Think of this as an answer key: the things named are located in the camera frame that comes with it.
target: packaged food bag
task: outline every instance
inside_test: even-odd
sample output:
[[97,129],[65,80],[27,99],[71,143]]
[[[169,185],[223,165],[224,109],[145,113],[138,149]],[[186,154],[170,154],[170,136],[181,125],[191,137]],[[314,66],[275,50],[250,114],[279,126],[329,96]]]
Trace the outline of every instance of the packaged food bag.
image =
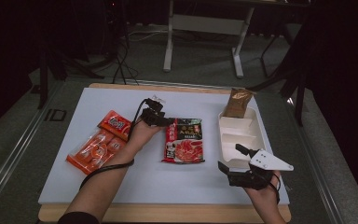
[[66,160],[89,175],[111,160],[126,145],[130,126],[130,121],[113,110],[109,111],[91,138],[69,153]]
[[203,159],[201,119],[175,119],[166,129],[164,158],[172,163],[199,163]]

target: table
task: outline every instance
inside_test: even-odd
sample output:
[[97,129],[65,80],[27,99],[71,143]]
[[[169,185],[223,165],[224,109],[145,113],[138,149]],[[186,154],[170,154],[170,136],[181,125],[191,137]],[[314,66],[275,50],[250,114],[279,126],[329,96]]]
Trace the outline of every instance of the table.
[[164,66],[163,66],[163,70],[165,72],[171,71],[172,51],[173,51],[173,42],[172,42],[173,30],[186,30],[186,31],[207,32],[207,33],[216,33],[216,34],[224,34],[224,35],[237,35],[239,37],[238,44],[235,48],[232,48],[231,52],[232,52],[232,58],[234,62],[236,76],[237,78],[243,78],[240,52],[255,7],[307,7],[308,6],[308,4],[294,4],[294,3],[288,3],[287,1],[280,1],[280,0],[230,0],[230,1],[195,0],[195,1],[203,2],[203,3],[211,3],[211,4],[247,7],[244,9],[245,18],[243,21],[240,21],[240,20],[232,20],[232,19],[217,19],[217,18],[175,14],[173,11],[174,0],[171,0],[169,18],[168,18],[168,41],[167,41],[167,48],[165,51],[165,59],[164,59]]
[[[224,104],[227,102],[227,97],[229,96],[229,90],[210,90],[210,89],[191,89],[191,88],[174,88],[174,87],[155,87],[155,86],[122,86],[122,85],[108,85],[108,84],[92,84],[90,86],[91,90],[85,90],[82,94],[82,98],[80,98],[79,104],[76,108],[76,111],[80,111],[83,110],[85,107],[87,108],[87,106],[89,105],[93,105],[93,102],[90,100],[90,98],[83,98],[83,95],[85,94],[85,92],[87,91],[91,91],[91,92],[98,92],[98,95],[101,95],[100,93],[107,93],[109,91],[108,88],[113,88],[115,90],[120,89],[120,90],[126,90],[126,93],[134,96],[133,94],[135,93],[139,93],[138,91],[150,91],[150,93],[154,93],[156,92],[156,94],[158,94],[159,91],[161,92],[172,92],[172,93],[178,93],[181,92],[181,94],[183,94],[184,96],[187,95],[188,96],[199,96],[199,98],[201,99],[206,99],[208,100],[209,95],[219,95],[217,97],[221,98],[221,99],[225,99],[225,101],[222,103],[221,99],[218,100],[216,99],[216,103],[214,102],[214,98],[213,99],[209,99],[210,102],[206,102],[206,105],[204,106],[208,106],[210,107],[211,110],[212,107],[214,108],[213,111],[215,111],[215,109],[221,109],[224,107]],[[94,114],[97,113],[97,111],[101,110],[103,107],[98,107],[95,108],[97,106],[91,106],[89,109],[89,113],[90,114]],[[60,149],[59,155],[57,156],[57,158],[62,158],[62,155],[65,155],[66,152],[62,152],[63,150],[67,150],[68,147],[70,147],[67,144],[70,144],[70,141],[65,141],[65,139],[68,138],[79,138],[81,137],[80,133],[83,132],[78,132],[79,130],[81,130],[81,127],[83,124],[85,123],[89,123],[89,119],[88,118],[84,118],[82,117],[82,122],[79,124],[73,124],[73,122],[71,121],[71,125],[68,128],[68,132],[65,135],[64,141],[62,143],[62,148]],[[75,112],[73,120],[78,119],[78,113]],[[213,132],[213,130],[210,130],[211,124],[208,125],[207,122],[204,123],[203,126],[203,131],[204,131],[204,138],[205,138],[205,144],[209,143],[210,140],[207,141],[207,136],[208,136],[208,132]],[[141,151],[141,154],[145,151],[149,151],[148,148],[144,148],[143,151]],[[143,153],[142,158],[145,159],[145,161],[150,162],[150,158],[155,158],[156,155],[154,155],[154,157],[150,157],[150,154],[146,154]],[[69,164],[64,164],[64,162],[62,161],[58,161],[59,165],[56,165],[57,160],[55,161],[52,171],[50,172],[50,175],[55,175],[57,173],[54,173],[54,171],[57,171],[57,169],[60,172],[60,176],[55,176],[57,177],[58,180],[61,180],[64,183],[59,183],[59,182],[54,182],[51,181],[50,178],[53,178],[51,176],[49,176],[47,184],[50,185],[58,185],[57,187],[60,188],[68,188],[66,187],[68,185],[68,183],[66,183],[65,181],[67,181],[67,179],[69,179],[69,181],[81,181],[82,178],[84,178],[84,176],[74,167],[72,167]],[[172,164],[168,164],[168,166],[166,164],[164,164],[164,169],[171,169],[172,172],[177,172],[178,167],[176,165],[172,166]],[[180,169],[185,169],[187,172],[191,172],[192,174],[201,174],[201,176],[205,175],[205,173],[203,172],[199,172],[199,170],[195,169],[199,169],[200,167],[197,167],[197,165],[199,164],[194,164],[193,166],[189,165],[189,166],[180,166],[182,168]],[[223,181],[216,181],[215,183],[211,183],[211,181],[209,181],[210,183],[208,183],[208,185],[204,185],[202,184],[204,181],[208,182],[208,179],[205,180],[200,180],[200,182],[197,182],[198,184],[202,184],[204,187],[201,187],[202,190],[205,190],[205,192],[210,192],[210,195],[212,195],[213,193],[216,195],[214,197],[204,197],[203,195],[190,195],[191,199],[193,199],[196,201],[196,203],[189,203],[186,200],[186,196],[183,197],[183,201],[177,203],[177,201],[181,201],[181,199],[175,199],[174,202],[170,201],[170,199],[167,198],[160,198],[158,195],[158,192],[151,192],[150,190],[148,191],[149,194],[152,195],[152,197],[148,197],[146,196],[145,202],[150,202],[150,200],[152,201],[151,203],[142,203],[142,200],[139,201],[139,198],[142,198],[143,195],[142,192],[136,193],[138,192],[136,190],[136,187],[132,184],[129,185],[128,183],[126,184],[125,182],[123,182],[122,187],[120,188],[119,193],[117,194],[117,197],[115,198],[114,203],[112,203],[112,205],[110,206],[110,208],[108,209],[106,216],[104,217],[104,221],[105,222],[214,222],[214,223],[232,223],[232,222],[251,222],[251,223],[259,223],[262,222],[262,220],[260,219],[260,217],[258,216],[257,212],[255,211],[255,209],[251,206],[251,203],[249,201],[249,199],[247,199],[248,201],[246,202],[246,196],[245,193],[243,192],[242,189],[240,188],[232,188],[230,186],[228,186],[228,182],[227,182],[227,178],[225,177],[225,175],[221,174],[218,170],[217,170],[217,161],[209,161],[208,163],[205,162],[205,166],[209,167],[210,165],[212,165],[212,167],[215,167],[215,172],[212,173],[213,176],[216,176],[217,178],[221,178],[221,180]],[[143,161],[137,160],[137,166],[140,167],[140,169],[145,170],[145,172],[149,171],[148,168],[149,166],[145,166],[145,163]],[[158,172],[158,169],[160,169],[161,163],[157,164],[157,169],[154,169],[155,172]],[[129,173],[127,174],[125,181],[132,181],[130,183],[133,183],[133,181],[138,181],[141,182],[141,180],[139,180],[138,178],[145,178],[144,176],[138,176],[137,174],[131,173],[131,171],[133,171],[135,167],[131,167],[131,169],[129,170]],[[70,173],[70,175],[62,175],[62,173],[64,173],[65,171],[63,169],[72,169],[72,173]],[[150,180],[156,180],[155,182],[158,182],[157,178],[154,178],[153,176],[149,176],[148,179],[143,182],[142,186],[145,187],[146,189],[151,189],[151,188],[158,188],[158,187],[154,187],[153,181]],[[132,197],[131,194],[129,194],[128,192],[125,191],[125,189],[129,189],[131,188],[131,193],[135,194],[135,196]],[[234,194],[232,194],[233,197],[235,197],[236,199],[225,199],[224,196],[227,195],[227,192],[233,192],[236,191]],[[68,188],[68,191],[63,191],[63,192],[58,192],[56,190],[53,190],[53,192],[55,194],[59,195],[58,200],[61,200],[62,198],[67,197],[67,194],[76,194],[76,189],[71,189]],[[285,189],[282,188],[281,191],[281,197],[282,197],[282,204],[279,205],[279,209],[280,212],[282,214],[282,216],[284,217],[284,219],[286,221],[289,221],[291,219],[291,213],[290,213],[290,209],[288,207],[288,199],[287,199],[287,195],[285,194]],[[57,199],[52,199],[53,197],[50,197],[50,194],[46,194],[44,192],[42,192],[41,198],[44,198],[42,201],[42,207],[40,209],[39,212],[39,218],[42,221],[56,221],[65,211],[68,203],[66,203],[68,200],[62,199],[61,202],[57,202]]]

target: food image on package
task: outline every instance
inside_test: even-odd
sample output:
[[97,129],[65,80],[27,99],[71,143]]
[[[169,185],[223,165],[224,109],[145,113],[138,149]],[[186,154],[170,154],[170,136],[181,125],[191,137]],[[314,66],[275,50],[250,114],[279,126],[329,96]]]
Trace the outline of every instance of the food image on package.
[[164,159],[172,163],[199,163],[203,159],[201,119],[175,119],[166,129]]
[[98,124],[97,132],[80,148],[76,148],[66,160],[84,174],[101,168],[127,143],[131,122],[111,110]]

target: gray carpet floor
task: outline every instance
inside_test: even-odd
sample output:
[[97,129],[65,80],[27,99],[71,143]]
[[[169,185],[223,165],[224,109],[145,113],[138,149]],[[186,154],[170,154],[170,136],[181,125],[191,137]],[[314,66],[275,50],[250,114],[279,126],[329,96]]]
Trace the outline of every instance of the gray carpet floor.
[[[236,45],[235,36],[175,33],[172,71],[162,71],[166,47],[164,32],[130,35],[130,48],[120,48],[119,58],[122,64],[123,77],[126,82],[169,83],[170,85],[201,85],[212,88],[249,87],[265,81],[258,57],[269,42],[263,36],[248,36],[241,51],[242,68],[245,77],[238,79],[231,60],[230,49]],[[284,39],[278,38],[266,55],[268,70],[271,72],[281,61],[288,46]],[[91,62],[101,60],[101,56],[90,56]],[[79,74],[75,69],[68,68],[69,77],[65,81],[50,80],[50,101],[45,109],[38,110],[38,95],[25,94],[0,119],[0,167],[5,163],[9,154],[19,152],[18,162],[13,164],[8,174],[7,182],[0,189],[0,223],[35,223],[40,205],[37,203],[41,189],[47,179],[49,169],[60,148],[70,118],[76,109],[77,100],[90,83],[112,83],[117,71],[117,63],[94,70],[104,79],[93,79]],[[30,74],[35,84],[38,83],[38,71]],[[116,83],[123,83],[120,73]],[[277,93],[282,83],[276,83],[262,91]],[[265,113],[273,108],[283,110],[282,101],[274,97],[268,100]],[[49,109],[65,110],[68,112],[64,121],[44,120]],[[292,221],[290,223],[331,223],[324,211],[324,201],[320,197],[320,189],[313,186],[315,176],[310,172],[310,161],[305,152],[296,150],[307,144],[312,148],[314,159],[323,174],[326,186],[330,190],[334,203],[344,223],[358,223],[358,188],[351,172],[343,159],[337,142],[331,134],[318,106],[313,100],[312,93],[306,91],[303,109],[304,127],[295,133],[281,133],[280,124],[287,123],[290,117],[275,118],[266,116],[263,119],[270,132],[279,133],[269,137],[275,146],[287,147],[282,151],[285,157],[297,157],[295,167],[303,169],[287,174],[291,181],[286,188],[293,204],[291,206]],[[31,138],[23,139],[28,131]],[[291,136],[302,139],[291,142]]]

